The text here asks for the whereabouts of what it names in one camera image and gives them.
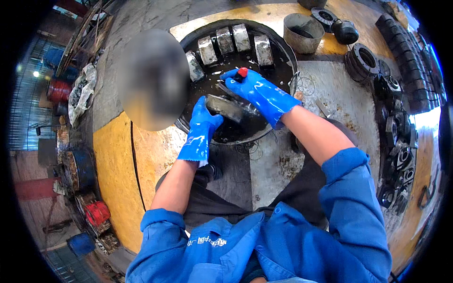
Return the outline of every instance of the yellow painted surface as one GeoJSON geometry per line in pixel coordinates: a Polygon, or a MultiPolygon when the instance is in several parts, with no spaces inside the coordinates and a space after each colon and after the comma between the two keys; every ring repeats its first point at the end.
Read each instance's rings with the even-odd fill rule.
{"type": "Polygon", "coordinates": [[[150,132],[136,124],[133,135],[143,202],[146,209],[149,209],[157,181],[172,167],[187,135],[174,125],[162,131],[150,132]]]}
{"type": "Polygon", "coordinates": [[[135,176],[130,119],[125,112],[93,134],[101,195],[111,213],[112,226],[121,243],[138,253],[142,241],[140,222],[145,213],[135,176]]]}
{"type": "Polygon", "coordinates": [[[414,184],[410,192],[410,200],[400,226],[387,235],[387,242],[392,254],[392,272],[399,274],[407,265],[415,251],[421,230],[414,236],[422,216],[418,208],[418,200],[423,194],[423,187],[430,184],[431,166],[433,162],[434,138],[433,129],[423,127],[419,130],[419,149],[415,164],[414,184]]]}
{"type": "MultiPolygon", "coordinates": [[[[352,0],[329,0],[325,8],[341,19],[350,19],[354,22],[359,32],[357,42],[366,45],[376,54],[393,58],[387,43],[375,25],[381,16],[379,12],[352,0]]],[[[194,19],[172,27],[170,33],[181,41],[192,31],[220,19],[248,19],[269,26],[283,37],[283,19],[292,13],[311,15],[310,10],[299,4],[262,4],[253,8],[238,8],[194,19]]],[[[333,34],[326,33],[315,54],[346,54],[347,51],[347,45],[339,44],[333,34]]]]}

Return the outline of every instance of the blue bucket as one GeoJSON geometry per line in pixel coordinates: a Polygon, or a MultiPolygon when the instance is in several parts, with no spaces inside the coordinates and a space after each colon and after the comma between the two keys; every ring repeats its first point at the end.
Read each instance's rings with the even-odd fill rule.
{"type": "Polygon", "coordinates": [[[72,236],[66,240],[69,249],[77,256],[83,256],[95,250],[96,246],[87,232],[72,236]]]}

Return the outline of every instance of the red bucket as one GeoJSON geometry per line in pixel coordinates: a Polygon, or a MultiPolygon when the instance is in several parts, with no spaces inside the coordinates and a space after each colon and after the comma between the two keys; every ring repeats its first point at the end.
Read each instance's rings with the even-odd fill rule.
{"type": "Polygon", "coordinates": [[[110,218],[110,211],[105,202],[97,201],[85,206],[85,216],[91,225],[98,227],[110,218]]]}
{"type": "Polygon", "coordinates": [[[47,99],[54,103],[67,102],[72,87],[69,83],[59,79],[52,79],[47,90],[47,99]]]}

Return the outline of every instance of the blue rubber glove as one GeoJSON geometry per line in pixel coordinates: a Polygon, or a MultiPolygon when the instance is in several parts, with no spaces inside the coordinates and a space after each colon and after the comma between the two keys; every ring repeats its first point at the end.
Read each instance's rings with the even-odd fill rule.
{"type": "Polygon", "coordinates": [[[242,80],[242,83],[232,79],[236,73],[237,69],[230,70],[222,74],[220,78],[225,80],[225,85],[231,91],[250,101],[274,129],[279,129],[283,126],[279,120],[284,113],[301,104],[299,100],[284,92],[255,71],[248,70],[247,76],[242,80]]]}
{"type": "Polygon", "coordinates": [[[212,135],[222,123],[223,117],[219,114],[212,116],[206,109],[206,97],[200,97],[193,107],[190,131],[178,159],[199,161],[198,167],[206,165],[212,135]]]}

